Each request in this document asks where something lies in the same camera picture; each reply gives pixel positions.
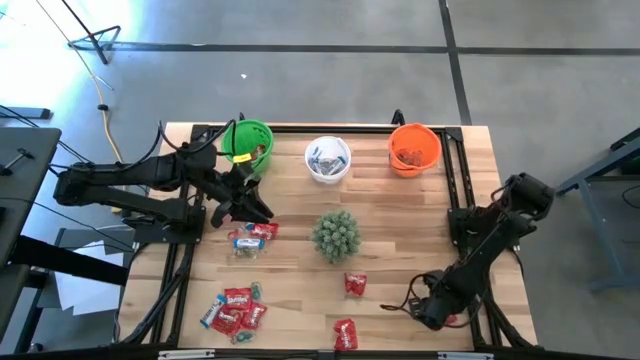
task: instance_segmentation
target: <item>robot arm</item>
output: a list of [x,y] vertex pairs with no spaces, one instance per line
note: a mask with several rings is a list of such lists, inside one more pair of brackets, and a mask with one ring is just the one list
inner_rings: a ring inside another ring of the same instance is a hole
[[[198,144],[185,144],[185,149]],[[59,174],[54,198],[61,205],[115,206],[150,215],[165,226],[181,226],[195,220],[185,199],[156,200],[115,186],[144,185],[169,192],[189,183],[220,203],[211,218],[214,227],[220,227],[226,215],[235,221],[268,223],[273,212],[258,195],[259,181],[251,179],[250,164],[234,164],[231,171],[221,174],[214,169],[216,154],[215,146],[210,145],[195,153],[176,151],[133,164],[75,164]]]
[[472,251],[445,271],[422,275],[430,296],[410,301],[410,312],[432,330],[440,330],[449,315],[484,297],[493,261],[514,241],[535,231],[533,223],[547,216],[553,202],[554,190],[525,173],[511,176],[494,195],[500,190],[500,199],[489,207],[450,212],[453,239]]

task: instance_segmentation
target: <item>floor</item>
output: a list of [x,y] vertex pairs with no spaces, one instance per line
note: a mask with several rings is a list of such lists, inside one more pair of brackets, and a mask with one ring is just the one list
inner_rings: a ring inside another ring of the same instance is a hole
[[[11,17],[0,19],[0,103],[52,109],[53,119],[42,125],[61,128],[63,139],[93,161],[114,161],[95,89],[76,55],[35,2],[3,2]],[[44,3],[70,37],[83,35],[61,3]],[[121,25],[123,41],[447,45],[438,0],[69,3],[93,30]],[[449,0],[448,9],[458,46],[640,47],[634,0]],[[461,122],[447,54],[121,51],[110,54],[108,66],[83,55],[115,89],[102,87],[125,160],[144,153],[158,120],[222,121],[242,111],[265,121],[388,123],[401,108],[411,122]],[[490,127],[503,178],[526,171],[557,185],[638,126],[640,57],[460,55],[459,61],[470,120]],[[72,161],[62,152],[55,157]],[[38,201],[94,226],[117,222],[104,207],[60,209],[53,185],[47,178]],[[61,226],[77,227],[35,209],[25,232],[53,241]],[[522,259],[541,345],[640,357],[633,341],[640,338],[640,292],[587,290],[608,268],[577,194],[556,201],[523,240]],[[0,351],[11,351],[29,296],[25,291]],[[94,319],[67,329],[70,343],[60,335],[62,316],[45,313],[36,340],[50,349],[109,341],[108,330],[91,333],[110,326]]]

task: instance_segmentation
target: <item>succulent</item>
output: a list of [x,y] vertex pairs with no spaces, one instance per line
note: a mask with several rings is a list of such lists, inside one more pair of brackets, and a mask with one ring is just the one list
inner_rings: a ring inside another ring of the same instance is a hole
[[311,241],[316,243],[316,251],[329,263],[342,262],[358,252],[358,223],[348,211],[330,211],[313,227]]

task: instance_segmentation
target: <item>wooden table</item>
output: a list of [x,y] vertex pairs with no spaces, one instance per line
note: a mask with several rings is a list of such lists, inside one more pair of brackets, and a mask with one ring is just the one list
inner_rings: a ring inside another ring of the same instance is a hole
[[[193,125],[170,123],[167,134],[174,143],[189,141]],[[501,185],[489,130],[484,126],[462,130],[476,202],[487,205],[490,193]],[[404,313],[379,307],[399,304],[414,275],[444,269],[457,258],[446,222],[450,203],[442,161],[417,178],[398,178],[388,167],[388,135],[341,134],[352,150],[351,169],[339,184],[321,185],[311,179],[304,163],[304,150],[317,136],[275,134],[273,159],[260,183],[260,194],[276,214],[274,222],[280,224],[280,231],[257,259],[232,256],[226,235],[238,224],[213,229],[207,221],[193,260],[179,346],[328,349],[333,347],[335,321],[352,318],[362,350],[472,349],[468,327],[434,332]],[[161,153],[169,151],[163,144]],[[452,156],[459,176],[455,152]],[[224,158],[218,159],[219,171],[230,167]],[[152,192],[151,196],[177,194]],[[461,206],[466,206],[463,198]],[[212,210],[216,205],[211,202],[207,207]],[[316,253],[309,235],[319,216],[339,208],[357,217],[363,242],[357,256],[336,266]],[[122,337],[131,333],[156,300],[166,252],[164,244],[150,245],[132,265],[120,310]],[[362,299],[345,297],[343,273],[350,270],[368,275]],[[223,289],[247,287],[253,281],[262,284],[268,306],[253,342],[231,345],[224,335],[200,325],[199,319]],[[512,254],[505,252],[496,260],[491,282],[496,301],[509,320],[525,339],[535,343],[524,283]],[[167,306],[163,341],[174,301],[175,296]],[[458,321],[465,319],[466,315],[459,315]],[[482,312],[480,323],[489,341]]]

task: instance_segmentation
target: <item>candy wrapper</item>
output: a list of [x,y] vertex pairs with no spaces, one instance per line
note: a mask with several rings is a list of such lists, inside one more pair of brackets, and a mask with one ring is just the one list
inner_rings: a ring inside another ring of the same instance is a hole
[[251,330],[240,330],[236,336],[231,338],[232,344],[242,344],[252,342],[256,338],[256,332]]
[[202,324],[202,326],[208,329],[209,326],[211,326],[211,322],[213,321],[213,318],[216,316],[218,311],[220,311],[220,309],[226,302],[227,302],[227,298],[225,298],[222,295],[218,295],[216,297],[216,301],[213,303],[213,305],[211,305],[211,307],[209,308],[207,313],[204,314],[202,319],[200,319],[200,323]]
[[254,224],[247,223],[246,229],[249,230],[249,235],[257,236],[267,241],[275,239],[278,234],[278,224]]
[[229,310],[247,311],[253,303],[250,288],[224,289],[224,297],[227,299],[224,307]]
[[227,238],[229,240],[237,238],[259,238],[263,240],[273,240],[278,234],[278,224],[254,224],[246,223],[245,225],[229,232]]
[[339,320],[333,325],[336,332],[336,342],[333,348],[338,351],[358,349],[358,336],[356,334],[356,324],[351,319]]
[[242,326],[242,314],[233,313],[228,305],[223,305],[211,322],[211,327],[233,337]]
[[260,238],[233,239],[233,255],[235,257],[255,259],[262,248],[264,248],[264,240]]
[[247,329],[256,330],[258,326],[260,326],[260,319],[266,312],[267,307],[265,305],[254,302],[251,304],[249,311],[244,314],[242,326]]
[[347,294],[362,296],[367,286],[367,275],[361,273],[344,273],[344,289]]
[[251,297],[253,301],[262,301],[262,286],[257,281],[251,283]]

